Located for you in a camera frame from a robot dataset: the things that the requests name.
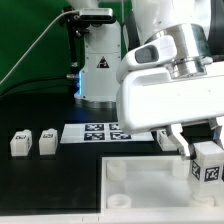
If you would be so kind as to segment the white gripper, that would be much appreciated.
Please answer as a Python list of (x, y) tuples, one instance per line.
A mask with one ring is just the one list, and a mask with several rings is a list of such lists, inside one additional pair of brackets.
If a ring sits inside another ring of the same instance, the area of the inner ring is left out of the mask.
[(135, 134), (167, 126), (181, 158), (193, 160), (194, 146), (182, 136), (181, 124), (212, 118), (213, 140), (224, 149), (224, 62), (206, 69), (205, 76), (182, 79), (171, 78), (163, 67), (129, 73), (117, 93), (120, 129)]

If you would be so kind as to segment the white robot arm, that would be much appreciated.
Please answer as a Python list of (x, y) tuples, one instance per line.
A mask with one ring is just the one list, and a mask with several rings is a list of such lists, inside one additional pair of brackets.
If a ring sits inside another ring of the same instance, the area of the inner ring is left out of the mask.
[(128, 134), (165, 129), (181, 156), (185, 125), (224, 117), (224, 0), (131, 0), (118, 23), (99, 0), (68, 0), (84, 33), (78, 103), (112, 106)]

